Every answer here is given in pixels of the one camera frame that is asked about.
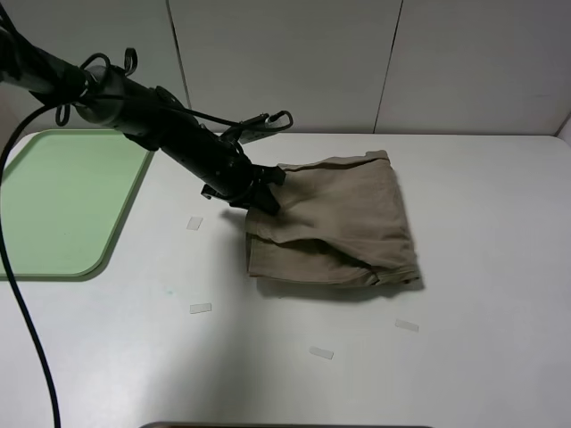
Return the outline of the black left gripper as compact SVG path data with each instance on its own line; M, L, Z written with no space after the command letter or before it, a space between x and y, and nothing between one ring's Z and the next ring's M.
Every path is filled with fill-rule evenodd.
M243 152L215 142L198 144L196 157L203 173L201 195L204 198L244 205L248 210L256 209L268 215L279 212L279 202L267 184L284 184L286 173L280 167L252 164Z

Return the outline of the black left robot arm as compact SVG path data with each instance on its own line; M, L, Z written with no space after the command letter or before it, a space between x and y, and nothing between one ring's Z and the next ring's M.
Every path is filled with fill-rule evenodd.
M164 87L134 81L137 65L133 48L126 50L123 66L103 53L79 66L70 64L32 45L7 12L1 13L2 81L54 108L58 125L65 125L75 109L83 120L120 132L149 152L165 152L203 181L205 198L277 214L280 205L269 187L282 185L285 172L252 163L242 146L291 128L292 114L232 121L194 111Z

